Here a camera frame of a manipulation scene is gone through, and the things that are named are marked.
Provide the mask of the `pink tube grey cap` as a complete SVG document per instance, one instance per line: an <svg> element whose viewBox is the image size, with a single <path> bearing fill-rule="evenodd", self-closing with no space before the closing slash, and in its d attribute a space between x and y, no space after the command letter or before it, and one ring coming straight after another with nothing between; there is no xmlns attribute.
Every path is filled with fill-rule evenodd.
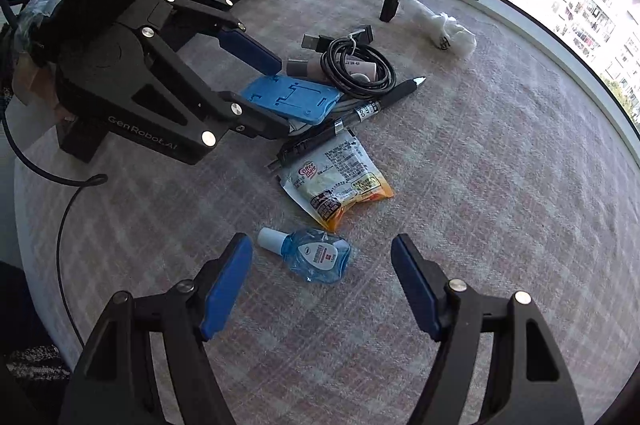
<svg viewBox="0 0 640 425"><path fill-rule="evenodd" d="M349 75L363 78L366 82L375 82L378 79L378 67L374 62L367 62L355 58L347 58L345 68ZM288 58L284 66L284 73L292 78L303 78L312 82L329 83L329 78L322 70L320 58L294 59Z"/></svg>

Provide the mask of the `blue plastic phone stand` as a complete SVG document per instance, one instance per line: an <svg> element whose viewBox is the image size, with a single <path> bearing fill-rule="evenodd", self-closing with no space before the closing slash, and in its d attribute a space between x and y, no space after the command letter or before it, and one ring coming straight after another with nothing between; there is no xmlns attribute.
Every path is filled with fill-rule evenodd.
<svg viewBox="0 0 640 425"><path fill-rule="evenodd" d="M320 124L341 99L335 87L290 78L286 75L262 75L246 86L241 96L282 118Z"/></svg>

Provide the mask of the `black pen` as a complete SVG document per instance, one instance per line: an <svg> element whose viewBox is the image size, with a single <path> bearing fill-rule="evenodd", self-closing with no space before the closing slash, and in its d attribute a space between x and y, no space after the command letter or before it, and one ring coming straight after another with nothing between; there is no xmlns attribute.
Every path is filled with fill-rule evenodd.
<svg viewBox="0 0 640 425"><path fill-rule="evenodd" d="M277 153L276 159L267 166L268 171L276 172L282 167L291 165L333 139L343 130L348 130L367 119L371 119L372 116L410 96L425 81L425 76L417 76L411 80L403 81L387 95L359 104L343 114L331 115L318 126L288 139Z"/></svg>

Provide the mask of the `snack packet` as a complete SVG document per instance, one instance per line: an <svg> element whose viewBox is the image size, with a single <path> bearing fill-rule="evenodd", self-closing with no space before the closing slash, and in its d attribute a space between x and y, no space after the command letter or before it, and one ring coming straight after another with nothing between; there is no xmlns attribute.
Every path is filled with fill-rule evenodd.
<svg viewBox="0 0 640 425"><path fill-rule="evenodd" d="M334 232L358 203L390 199L394 191L350 131L283 167L284 192L326 231Z"/></svg>

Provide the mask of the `blue sanitizer bottle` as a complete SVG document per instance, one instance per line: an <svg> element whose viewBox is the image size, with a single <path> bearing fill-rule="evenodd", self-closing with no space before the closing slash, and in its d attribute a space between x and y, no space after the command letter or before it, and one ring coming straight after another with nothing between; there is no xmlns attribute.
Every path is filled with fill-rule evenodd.
<svg viewBox="0 0 640 425"><path fill-rule="evenodd" d="M310 283L334 284L344 277L352 245L338 235L302 229L284 233L262 228L257 243L278 255L291 272Z"/></svg>

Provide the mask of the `white plastic bag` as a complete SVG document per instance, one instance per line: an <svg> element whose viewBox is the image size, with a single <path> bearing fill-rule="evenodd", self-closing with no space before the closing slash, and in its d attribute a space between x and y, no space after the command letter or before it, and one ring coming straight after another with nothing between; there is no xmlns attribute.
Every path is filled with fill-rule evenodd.
<svg viewBox="0 0 640 425"><path fill-rule="evenodd" d="M459 21L441 12L436 14L420 0L400 0L402 15L437 49L465 59L475 52L476 36Z"/></svg>

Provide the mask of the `checkered tablecloth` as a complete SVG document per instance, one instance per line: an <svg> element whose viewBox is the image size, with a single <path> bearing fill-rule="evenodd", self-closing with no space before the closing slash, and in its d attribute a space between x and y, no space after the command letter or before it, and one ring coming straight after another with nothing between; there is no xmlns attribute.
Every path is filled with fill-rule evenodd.
<svg viewBox="0 0 640 425"><path fill-rule="evenodd" d="M382 0L242 0L237 15L283 57L305 34L372 26L398 78L423 85L356 135L394 196L351 208L345 278L309 284L256 249L231 317L206 347L240 424L403 424L437 347L390 263L409 234L425 258L477 292L533 296L587 423L639 361L639 168L606 116L535 46L458 0L420 0L477 38L459 60ZM41 319L68 361L110 296L166 291L233 234L291 232L310 217L267 166L278 144L231 133L186 165L117 136L89 164L46 133L28 156L52 173L107 174L80 194L23 166L14 173L23 265Z"/></svg>

